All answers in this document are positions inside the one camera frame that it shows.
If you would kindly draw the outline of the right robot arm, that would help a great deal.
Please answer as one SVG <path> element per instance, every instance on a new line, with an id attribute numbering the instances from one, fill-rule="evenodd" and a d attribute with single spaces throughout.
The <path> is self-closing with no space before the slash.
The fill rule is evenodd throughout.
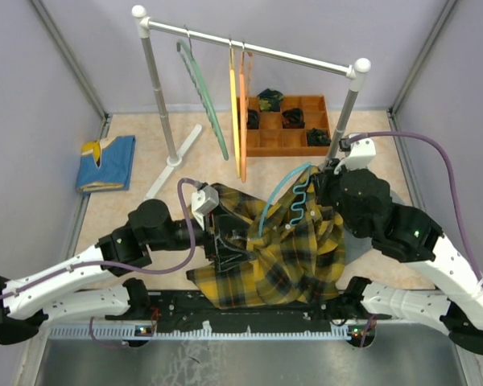
<path id="1" fill-rule="evenodd" d="M 424 211 L 393 201 L 390 184 L 367 169 L 312 176 L 316 202 L 330 206 L 356 238 L 421 273 L 436 290 L 395 289 L 353 277 L 341 296 L 353 318 L 386 315 L 439 331 L 457 346 L 483 355 L 483 278 Z"/>

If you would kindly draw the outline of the blue hanger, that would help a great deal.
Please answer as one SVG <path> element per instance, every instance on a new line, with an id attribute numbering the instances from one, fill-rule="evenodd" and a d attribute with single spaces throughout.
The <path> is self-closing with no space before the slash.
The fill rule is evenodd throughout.
<path id="1" fill-rule="evenodd" d="M 257 217 L 256 238 L 262 238 L 266 226 L 275 226 L 287 211 L 294 212 L 288 225 L 294 226 L 304 217 L 302 205 L 306 202 L 308 185 L 312 174 L 312 164 L 303 165 L 289 171 L 271 192 Z"/>

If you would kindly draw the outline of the yellow plaid shirt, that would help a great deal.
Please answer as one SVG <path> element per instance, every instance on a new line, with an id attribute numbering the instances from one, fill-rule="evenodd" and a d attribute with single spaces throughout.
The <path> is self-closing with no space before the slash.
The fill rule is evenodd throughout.
<path id="1" fill-rule="evenodd" d="M 215 184 L 220 207 L 249 224 L 247 249 L 252 261 L 225 273 L 213 265 L 187 271 L 186 276 L 217 308 L 314 303 L 337 297 L 336 282 L 345 267 L 343 219 L 332 207 L 316 203 L 312 167 L 304 217 L 294 226 L 286 215 L 275 226 L 266 226 L 256 238 L 257 217 L 265 201 L 245 192 Z"/>

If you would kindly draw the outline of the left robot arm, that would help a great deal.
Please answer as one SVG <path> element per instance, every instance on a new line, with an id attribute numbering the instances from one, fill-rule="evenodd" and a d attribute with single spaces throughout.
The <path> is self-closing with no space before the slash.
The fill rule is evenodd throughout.
<path id="1" fill-rule="evenodd" d="M 141 203 L 125 225 L 103 236 L 84 252 L 42 272 L 12 280 L 0 276 L 0 344 L 22 343 L 54 324 L 105 318 L 144 319 L 151 298 L 144 282 L 131 278 L 121 285 L 89 285 L 147 273 L 152 252 L 191 251 L 202 247 L 215 262 L 247 257 L 249 225 L 219 207 L 203 220 L 173 220 L 159 199 Z"/>

